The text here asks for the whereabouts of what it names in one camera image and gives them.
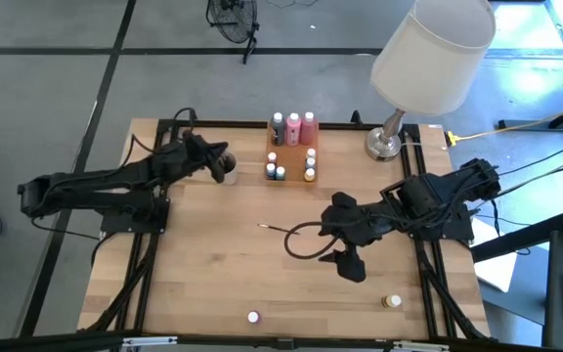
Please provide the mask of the silver table lamp white shade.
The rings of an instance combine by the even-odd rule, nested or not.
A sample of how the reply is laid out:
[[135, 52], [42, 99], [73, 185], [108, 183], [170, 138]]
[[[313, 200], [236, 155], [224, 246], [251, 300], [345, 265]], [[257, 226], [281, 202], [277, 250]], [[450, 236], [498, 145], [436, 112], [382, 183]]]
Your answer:
[[496, 35], [488, 0], [414, 0], [376, 57], [370, 85], [395, 110], [365, 141], [375, 160], [394, 158], [406, 113], [443, 115], [461, 106]]

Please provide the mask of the tall pink labelled paint bottle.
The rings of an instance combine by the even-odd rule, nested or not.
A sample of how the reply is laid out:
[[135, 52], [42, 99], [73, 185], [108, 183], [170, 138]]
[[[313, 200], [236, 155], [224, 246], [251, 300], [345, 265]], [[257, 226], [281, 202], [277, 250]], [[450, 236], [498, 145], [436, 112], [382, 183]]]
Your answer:
[[285, 121], [285, 143], [288, 146], [296, 146], [300, 142], [301, 118], [298, 113], [293, 112]]

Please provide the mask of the black desk leg bar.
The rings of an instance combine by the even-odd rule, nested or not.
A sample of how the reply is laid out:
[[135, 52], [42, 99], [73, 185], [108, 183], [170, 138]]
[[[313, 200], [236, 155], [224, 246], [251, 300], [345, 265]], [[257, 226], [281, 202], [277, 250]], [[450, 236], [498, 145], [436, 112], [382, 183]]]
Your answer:
[[563, 232], [563, 213], [470, 248], [475, 263], [548, 242], [552, 232]]

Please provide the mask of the coral pink paint bottle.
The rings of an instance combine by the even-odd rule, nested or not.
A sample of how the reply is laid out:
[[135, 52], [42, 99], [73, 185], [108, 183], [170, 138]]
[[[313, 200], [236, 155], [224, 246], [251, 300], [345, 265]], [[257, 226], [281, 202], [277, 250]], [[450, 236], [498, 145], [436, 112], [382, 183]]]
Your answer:
[[317, 127], [318, 121], [315, 115], [307, 111], [301, 120], [300, 143], [303, 145], [312, 144], [317, 133]]

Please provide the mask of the white paper sheet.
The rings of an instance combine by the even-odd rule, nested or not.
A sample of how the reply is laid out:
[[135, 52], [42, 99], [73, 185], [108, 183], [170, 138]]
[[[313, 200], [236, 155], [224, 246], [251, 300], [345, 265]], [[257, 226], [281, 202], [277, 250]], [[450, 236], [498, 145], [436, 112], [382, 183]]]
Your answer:
[[[472, 232], [474, 240], [470, 247], [476, 247], [482, 243], [489, 242], [498, 237], [496, 229], [484, 223], [483, 221], [473, 218], [471, 220]], [[504, 254], [488, 260], [476, 262], [474, 264], [477, 278], [502, 292], [508, 292], [512, 275], [514, 272], [518, 254], [515, 252]]]

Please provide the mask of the thin black paint brush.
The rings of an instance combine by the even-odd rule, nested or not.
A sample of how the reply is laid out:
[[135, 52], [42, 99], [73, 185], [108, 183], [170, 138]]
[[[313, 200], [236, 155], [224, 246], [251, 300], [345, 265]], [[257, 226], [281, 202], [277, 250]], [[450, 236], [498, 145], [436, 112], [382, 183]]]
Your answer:
[[261, 227], [261, 228], [273, 230], [273, 231], [278, 231], [278, 232], [283, 232], [283, 233], [291, 233], [291, 234], [293, 234], [293, 235], [300, 235], [300, 233], [298, 233], [298, 232], [296, 232], [296, 231], [291, 232], [291, 231], [288, 230], [288, 229], [283, 229], [283, 228], [276, 227], [276, 226], [272, 226], [272, 225], [268, 225], [268, 224], [262, 224], [262, 223], [260, 223], [260, 224], [257, 224], [257, 226], [258, 226], [258, 227]]

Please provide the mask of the dark grey paint bottle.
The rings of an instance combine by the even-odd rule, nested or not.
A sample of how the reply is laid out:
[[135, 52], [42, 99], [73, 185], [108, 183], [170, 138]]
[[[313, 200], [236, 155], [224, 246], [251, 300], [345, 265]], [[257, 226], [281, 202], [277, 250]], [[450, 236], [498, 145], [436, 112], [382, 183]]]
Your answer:
[[271, 141], [275, 146], [282, 146], [285, 141], [285, 122], [281, 112], [275, 112], [271, 120]]

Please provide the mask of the black floor fan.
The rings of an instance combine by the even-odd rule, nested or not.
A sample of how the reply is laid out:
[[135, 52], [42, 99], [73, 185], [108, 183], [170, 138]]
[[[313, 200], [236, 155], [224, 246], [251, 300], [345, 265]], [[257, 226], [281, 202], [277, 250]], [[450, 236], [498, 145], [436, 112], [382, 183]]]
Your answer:
[[242, 63], [247, 64], [257, 46], [257, 0], [207, 0], [205, 18], [211, 27], [235, 44], [245, 43]]

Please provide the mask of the black desk leg stand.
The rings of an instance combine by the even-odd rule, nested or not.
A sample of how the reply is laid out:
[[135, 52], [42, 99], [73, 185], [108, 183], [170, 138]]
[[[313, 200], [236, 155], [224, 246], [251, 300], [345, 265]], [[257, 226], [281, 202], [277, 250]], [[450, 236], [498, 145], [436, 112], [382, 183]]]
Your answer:
[[536, 121], [502, 119], [498, 131], [563, 132], [563, 112]]

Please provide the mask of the orange plastic bin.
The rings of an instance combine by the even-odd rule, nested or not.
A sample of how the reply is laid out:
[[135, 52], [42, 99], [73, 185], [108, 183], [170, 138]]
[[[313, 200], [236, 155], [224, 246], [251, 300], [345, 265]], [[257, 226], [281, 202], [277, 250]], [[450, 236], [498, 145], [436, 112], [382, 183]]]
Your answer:
[[316, 127], [312, 143], [304, 145], [299, 143], [296, 146], [276, 146], [272, 142], [272, 123], [267, 125], [266, 149], [264, 151], [264, 162], [268, 163], [269, 153], [275, 153], [276, 165], [285, 168], [285, 182], [305, 183], [305, 170], [307, 151], [314, 149], [316, 152], [319, 150], [319, 127]]

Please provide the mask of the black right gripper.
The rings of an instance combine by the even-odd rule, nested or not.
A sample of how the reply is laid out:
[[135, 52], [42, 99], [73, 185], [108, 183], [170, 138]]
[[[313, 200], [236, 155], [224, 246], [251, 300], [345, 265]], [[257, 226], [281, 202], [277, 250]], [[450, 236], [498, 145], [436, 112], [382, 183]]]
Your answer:
[[321, 215], [321, 235], [331, 235], [334, 242], [342, 241], [345, 249], [333, 250], [321, 256], [318, 261], [334, 263], [337, 274], [348, 281], [361, 283], [367, 278], [366, 265], [357, 247], [380, 241], [382, 234], [375, 229], [368, 208], [359, 206], [357, 201], [345, 193], [335, 193], [331, 205]]

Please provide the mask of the black aluminium frame post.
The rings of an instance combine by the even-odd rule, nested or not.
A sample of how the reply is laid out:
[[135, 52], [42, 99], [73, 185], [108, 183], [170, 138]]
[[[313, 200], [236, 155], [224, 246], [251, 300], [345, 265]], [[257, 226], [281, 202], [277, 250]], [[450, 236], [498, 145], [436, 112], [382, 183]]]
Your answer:
[[[314, 183], [269, 181], [262, 121], [201, 121], [195, 131], [226, 141], [238, 157], [238, 180], [219, 186], [197, 176], [170, 187], [161, 234], [114, 235], [98, 252], [81, 323], [116, 297], [147, 248], [149, 269], [135, 286], [126, 329], [0, 339], [0, 352], [94, 352], [137, 342], [294, 348], [366, 348], [433, 352], [563, 352], [489, 339], [448, 337], [439, 318], [431, 335], [424, 314], [414, 244], [390, 235], [366, 250], [368, 279], [353, 284], [319, 264], [295, 264], [282, 238], [257, 224], [283, 227], [319, 215], [337, 191], [360, 200], [400, 180], [404, 161], [374, 162], [364, 152], [367, 128], [325, 123]], [[386, 308], [380, 299], [403, 302]], [[249, 311], [260, 321], [250, 324]]]

